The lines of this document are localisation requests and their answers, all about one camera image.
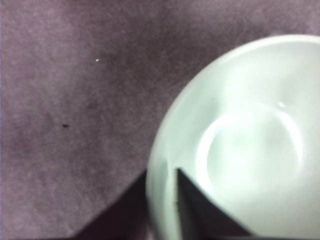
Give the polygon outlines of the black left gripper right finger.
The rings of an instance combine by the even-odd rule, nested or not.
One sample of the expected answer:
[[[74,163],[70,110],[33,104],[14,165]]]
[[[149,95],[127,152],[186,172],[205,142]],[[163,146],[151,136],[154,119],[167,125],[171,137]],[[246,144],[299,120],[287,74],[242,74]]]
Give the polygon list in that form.
[[[183,240],[252,240],[253,235],[210,202],[177,169],[177,208]]]

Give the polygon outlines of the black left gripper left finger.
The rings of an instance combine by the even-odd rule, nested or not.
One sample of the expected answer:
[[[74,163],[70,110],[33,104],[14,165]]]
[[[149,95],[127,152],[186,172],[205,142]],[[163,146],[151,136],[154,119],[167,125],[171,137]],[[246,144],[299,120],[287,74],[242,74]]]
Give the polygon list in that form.
[[[143,171],[110,207],[76,233],[73,240],[148,240],[149,213]]]

